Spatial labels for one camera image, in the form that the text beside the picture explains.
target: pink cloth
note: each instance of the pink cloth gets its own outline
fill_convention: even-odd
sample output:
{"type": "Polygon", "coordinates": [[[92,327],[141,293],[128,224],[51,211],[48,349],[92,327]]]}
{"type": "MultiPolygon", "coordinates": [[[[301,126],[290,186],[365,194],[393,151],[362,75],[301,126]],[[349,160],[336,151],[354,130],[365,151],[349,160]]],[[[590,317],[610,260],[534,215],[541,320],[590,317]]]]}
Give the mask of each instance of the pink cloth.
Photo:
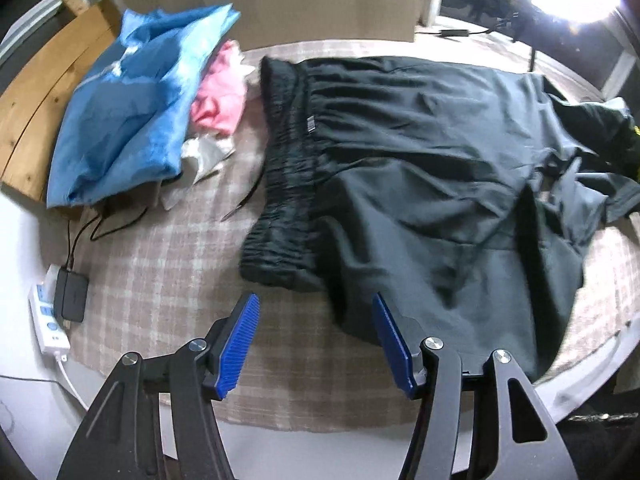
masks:
{"type": "Polygon", "coordinates": [[[240,51],[235,41],[226,41],[202,79],[191,104],[191,121],[200,127],[231,135],[240,122],[246,86],[239,69],[240,51]]]}

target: blue cloth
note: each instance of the blue cloth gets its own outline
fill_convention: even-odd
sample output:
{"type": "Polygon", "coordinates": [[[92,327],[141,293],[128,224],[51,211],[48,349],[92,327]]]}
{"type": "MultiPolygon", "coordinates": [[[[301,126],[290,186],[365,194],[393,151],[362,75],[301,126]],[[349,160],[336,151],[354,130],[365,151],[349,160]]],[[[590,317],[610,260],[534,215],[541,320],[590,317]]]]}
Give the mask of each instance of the blue cloth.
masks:
{"type": "Polygon", "coordinates": [[[180,173],[200,73],[240,13],[127,10],[118,39],[76,88],[51,161],[47,207],[91,205],[180,173]]]}

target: screw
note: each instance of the screw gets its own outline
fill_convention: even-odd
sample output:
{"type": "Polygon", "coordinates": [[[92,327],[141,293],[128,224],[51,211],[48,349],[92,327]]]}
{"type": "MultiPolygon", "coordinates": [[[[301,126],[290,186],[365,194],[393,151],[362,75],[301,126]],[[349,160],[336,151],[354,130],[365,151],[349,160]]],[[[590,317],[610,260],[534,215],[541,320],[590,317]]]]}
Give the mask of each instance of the screw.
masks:
{"type": "Polygon", "coordinates": [[[500,361],[503,365],[507,364],[511,361],[511,354],[506,350],[496,350],[495,357],[500,361]]]}
{"type": "Polygon", "coordinates": [[[440,350],[444,346],[444,343],[442,339],[437,337],[428,337],[424,340],[424,345],[431,350],[440,350]]]}
{"type": "Polygon", "coordinates": [[[189,342],[189,350],[192,352],[202,352],[207,347],[207,342],[204,339],[194,339],[189,342]]]}
{"type": "Polygon", "coordinates": [[[125,366],[131,366],[138,362],[138,354],[135,352],[127,352],[122,356],[122,364],[125,366]]]}

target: white power strip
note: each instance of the white power strip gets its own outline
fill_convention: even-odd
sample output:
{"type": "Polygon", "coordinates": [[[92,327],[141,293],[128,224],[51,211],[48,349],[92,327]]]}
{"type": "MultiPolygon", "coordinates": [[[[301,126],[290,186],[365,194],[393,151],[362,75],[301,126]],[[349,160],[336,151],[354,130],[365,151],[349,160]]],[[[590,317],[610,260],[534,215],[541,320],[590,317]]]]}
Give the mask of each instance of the white power strip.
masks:
{"type": "Polygon", "coordinates": [[[71,345],[65,331],[53,315],[53,304],[44,300],[43,291],[42,285],[33,285],[29,291],[31,317],[40,351],[43,354],[62,356],[63,360],[66,360],[71,345]]]}

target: checkered cloth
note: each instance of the checkered cloth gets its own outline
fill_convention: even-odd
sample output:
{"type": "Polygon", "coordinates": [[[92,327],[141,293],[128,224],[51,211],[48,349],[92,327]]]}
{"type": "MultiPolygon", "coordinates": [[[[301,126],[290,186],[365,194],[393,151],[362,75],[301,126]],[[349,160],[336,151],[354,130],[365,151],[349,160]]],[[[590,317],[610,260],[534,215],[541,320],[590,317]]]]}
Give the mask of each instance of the checkered cloth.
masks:
{"type": "MultiPolygon", "coordinates": [[[[490,44],[421,36],[416,43],[315,41],[246,53],[259,64],[268,54],[309,57],[398,55],[524,72],[527,62],[490,44]]],[[[547,73],[576,100],[584,87],[547,73]]],[[[280,430],[343,431],[415,420],[416,403],[395,387],[382,350],[343,334],[322,294],[297,294],[244,282],[240,247],[264,204],[262,189],[235,216],[220,219],[246,194],[266,143],[260,99],[248,102],[236,132],[236,154],[223,171],[194,186],[169,212],[150,211],[138,224],[95,243],[81,238],[76,270],[90,286],[84,323],[71,332],[73,357],[108,374],[124,352],[145,357],[174,352],[204,336],[226,316],[242,291],[260,296],[261,318],[238,387],[216,403],[220,420],[280,430]]],[[[105,222],[104,229],[121,219],[105,222]]],[[[545,378],[598,349],[640,308],[640,244],[629,220],[599,231],[586,263],[572,320],[545,378]]]]}

